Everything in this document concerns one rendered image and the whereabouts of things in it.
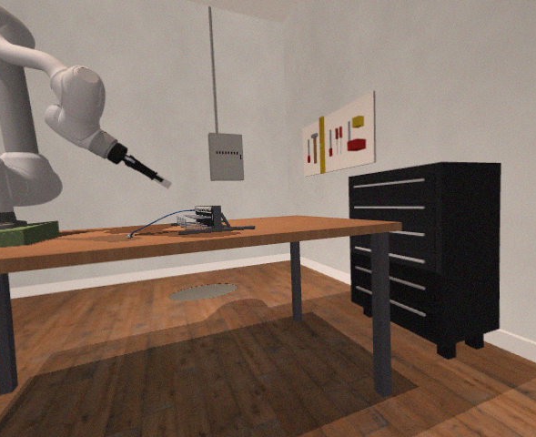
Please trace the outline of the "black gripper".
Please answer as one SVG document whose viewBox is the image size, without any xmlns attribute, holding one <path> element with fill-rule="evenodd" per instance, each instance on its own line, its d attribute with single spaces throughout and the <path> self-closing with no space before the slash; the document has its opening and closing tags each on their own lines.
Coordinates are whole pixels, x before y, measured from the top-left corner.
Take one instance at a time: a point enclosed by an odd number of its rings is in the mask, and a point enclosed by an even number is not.
<svg viewBox="0 0 536 437">
<path fill-rule="evenodd" d="M 159 176 L 157 174 L 157 172 L 155 172 L 155 171 L 151 170 L 150 168 L 146 167 L 145 165 L 140 163 L 140 161 L 136 160 L 134 157 L 131 157 L 131 155 L 128 156 L 128 155 L 124 154 L 123 152 L 127 153 L 127 147 L 123 146 L 120 143 L 116 143 L 112 147 L 110 152 L 108 153 L 107 159 L 110 160 L 111 162 L 115 163 L 115 164 L 119 164 L 120 161 L 125 160 L 124 164 L 126 164 L 127 166 L 130 166 L 134 170 L 137 170 L 137 169 L 138 169 L 137 171 L 141 170 L 141 172 L 144 172 L 142 174 L 149 175 L 151 177 L 151 180 L 154 179 L 156 182 L 158 182 L 159 184 L 161 184 L 162 186 L 164 186 L 166 188 L 169 188 L 171 186 L 172 183 L 170 181 L 168 181 L 165 178 Z"/>
</svg>

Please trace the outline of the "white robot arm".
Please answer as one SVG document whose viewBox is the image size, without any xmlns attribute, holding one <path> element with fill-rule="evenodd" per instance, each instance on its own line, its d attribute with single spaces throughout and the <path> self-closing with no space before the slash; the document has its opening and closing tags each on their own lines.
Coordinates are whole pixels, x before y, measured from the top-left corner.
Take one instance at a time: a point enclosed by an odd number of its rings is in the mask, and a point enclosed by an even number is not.
<svg viewBox="0 0 536 437">
<path fill-rule="evenodd" d="M 0 157 L 0 229 L 27 225 L 16 219 L 15 205 L 44 204 L 55 199 L 63 187 L 48 159 L 38 151 L 24 67 L 50 76 L 60 105 L 46 110 L 45 122 L 59 136 L 103 159 L 118 142 L 99 125 L 106 101 L 101 77 L 85 66 L 68 68 L 34 49 L 28 28 L 0 5 L 0 127 L 5 146 Z"/>
</svg>

